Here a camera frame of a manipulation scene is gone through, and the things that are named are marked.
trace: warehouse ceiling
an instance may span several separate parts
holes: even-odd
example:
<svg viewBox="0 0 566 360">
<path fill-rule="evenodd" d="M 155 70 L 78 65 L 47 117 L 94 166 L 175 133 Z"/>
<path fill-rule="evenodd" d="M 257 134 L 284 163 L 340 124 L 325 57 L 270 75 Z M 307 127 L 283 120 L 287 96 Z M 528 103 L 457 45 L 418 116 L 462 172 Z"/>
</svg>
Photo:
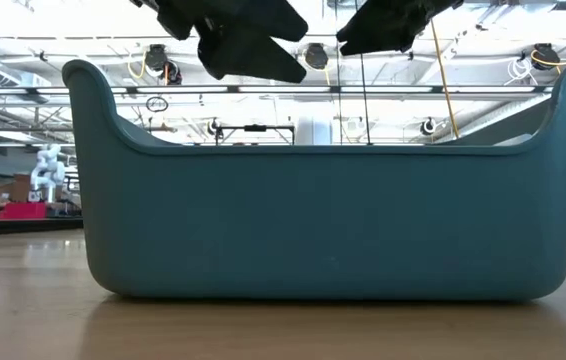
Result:
<svg viewBox="0 0 566 360">
<path fill-rule="evenodd" d="M 323 44 L 329 56 L 327 71 L 315 71 L 306 66 L 308 76 L 301 87 L 441 84 L 431 27 L 417 37 L 409 53 L 342 57 L 337 55 L 334 34 L 354 14 L 354 0 L 340 2 L 343 7 L 338 10 L 334 9 L 334 0 L 289 2 L 309 23 L 310 29 L 298 44 L 285 41 L 279 44 L 302 63 L 303 52 L 310 43 Z M 551 43 L 561 61 L 566 62 L 566 2 L 558 5 L 557 1 L 511 3 L 523 5 L 466 1 L 462 7 L 435 18 L 451 86 L 551 86 L 557 79 L 555 70 L 530 70 L 528 59 L 534 44 Z M 61 68 L 65 62 L 76 58 L 98 65 L 113 87 L 161 85 L 160 79 L 147 72 L 140 78 L 135 76 L 141 72 L 144 51 L 151 44 L 166 45 L 170 59 L 180 67 L 186 86 L 290 86 L 239 76 L 215 80 L 200 65 L 195 36 L 186 41 L 172 39 L 156 22 L 156 14 L 151 9 L 137 8 L 126 0 L 0 0 L 0 9 L 0 66 L 15 78 L 27 79 L 17 84 L 20 86 L 63 86 Z M 526 58 L 524 61 L 520 61 L 522 56 Z M 165 131 L 158 129 L 154 134 L 175 142 L 212 141 L 206 131 L 212 119 L 231 125 L 293 122 L 299 113 L 308 109 L 308 104 L 336 119 L 338 131 L 335 134 L 346 143 L 365 141 L 367 124 L 375 143 L 427 143 L 436 139 L 420 134 L 419 125 L 424 119 L 437 119 L 443 124 L 449 120 L 443 96 L 378 95 L 366 102 L 362 94 L 345 98 L 329 93 L 294 95 L 294 91 L 287 94 L 196 94 L 194 89 L 188 94 L 165 96 L 170 107 L 160 115 L 150 113 L 145 107 L 150 96 L 118 95 L 119 113 L 139 126 L 163 127 Z M 0 127 L 70 129 L 67 96 L 49 96 L 46 100 L 36 102 L 0 95 Z M 467 125 L 512 101 L 525 100 L 528 98 L 519 98 L 516 94 L 494 99 L 466 96 L 455 98 L 452 105 L 463 125 Z M 67 131 L 30 133 L 30 136 L 42 142 L 72 142 L 71 132 Z M 284 142 L 277 134 L 234 136 L 230 142 Z M 0 137 L 0 141 L 14 139 Z"/>
</svg>

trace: table surface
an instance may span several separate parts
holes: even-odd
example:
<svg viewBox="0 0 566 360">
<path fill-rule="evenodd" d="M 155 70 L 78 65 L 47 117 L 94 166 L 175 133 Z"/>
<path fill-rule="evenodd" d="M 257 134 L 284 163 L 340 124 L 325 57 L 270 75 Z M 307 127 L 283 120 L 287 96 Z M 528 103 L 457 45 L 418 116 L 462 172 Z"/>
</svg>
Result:
<svg viewBox="0 0 566 360">
<path fill-rule="evenodd" d="M 130 301 L 81 231 L 0 236 L 0 359 L 566 360 L 566 282 L 526 304 Z"/>
</svg>

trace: teal plastic bin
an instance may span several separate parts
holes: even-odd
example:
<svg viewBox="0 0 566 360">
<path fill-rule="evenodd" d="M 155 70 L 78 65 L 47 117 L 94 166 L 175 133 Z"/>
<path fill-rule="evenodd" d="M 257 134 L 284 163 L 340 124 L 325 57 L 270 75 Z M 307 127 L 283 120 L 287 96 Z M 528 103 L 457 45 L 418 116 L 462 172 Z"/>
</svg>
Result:
<svg viewBox="0 0 566 360">
<path fill-rule="evenodd" d="M 565 278 L 566 70 L 515 146 L 179 146 L 117 116 L 91 64 L 63 77 L 89 266 L 115 293 L 526 300 Z"/>
</svg>

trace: wooden table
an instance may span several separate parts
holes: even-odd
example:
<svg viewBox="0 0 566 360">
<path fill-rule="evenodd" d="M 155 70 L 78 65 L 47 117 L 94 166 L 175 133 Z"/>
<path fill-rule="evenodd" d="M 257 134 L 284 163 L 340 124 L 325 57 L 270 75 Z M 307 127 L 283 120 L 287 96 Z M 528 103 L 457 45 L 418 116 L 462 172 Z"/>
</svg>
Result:
<svg viewBox="0 0 566 360">
<path fill-rule="evenodd" d="M 0 359 L 566 360 L 566 283 L 528 304 L 146 302 L 80 231 L 0 236 Z"/>
</svg>

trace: white robot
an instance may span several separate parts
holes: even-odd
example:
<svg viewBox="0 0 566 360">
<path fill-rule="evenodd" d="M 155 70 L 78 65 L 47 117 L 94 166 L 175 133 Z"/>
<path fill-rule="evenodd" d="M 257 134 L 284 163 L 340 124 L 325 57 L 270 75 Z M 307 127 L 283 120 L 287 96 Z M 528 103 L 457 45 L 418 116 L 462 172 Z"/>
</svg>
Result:
<svg viewBox="0 0 566 360">
<path fill-rule="evenodd" d="M 47 188 L 47 202 L 54 202 L 56 187 L 63 185 L 65 165 L 57 160 L 61 146 L 44 145 L 36 154 L 36 167 L 30 176 L 32 191 L 28 196 L 30 202 L 38 202 L 42 198 L 42 188 Z"/>
</svg>

